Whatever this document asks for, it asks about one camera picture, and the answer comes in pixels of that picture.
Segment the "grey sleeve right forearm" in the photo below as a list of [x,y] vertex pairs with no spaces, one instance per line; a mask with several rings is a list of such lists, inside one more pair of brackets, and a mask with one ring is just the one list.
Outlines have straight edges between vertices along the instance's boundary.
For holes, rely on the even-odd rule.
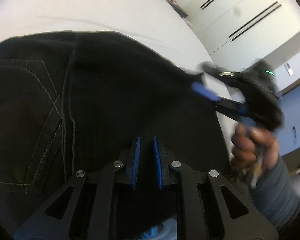
[[300,213],[300,197],[281,158],[257,180],[249,193],[254,206],[277,230],[290,226]]

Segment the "person right hand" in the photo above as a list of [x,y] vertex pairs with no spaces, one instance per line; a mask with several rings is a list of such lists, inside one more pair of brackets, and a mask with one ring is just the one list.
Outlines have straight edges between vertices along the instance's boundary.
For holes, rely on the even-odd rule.
[[265,128],[246,128],[239,123],[231,139],[234,147],[231,163],[237,168],[247,168],[257,162],[257,146],[263,148],[263,163],[260,175],[270,171],[279,160],[279,143]]

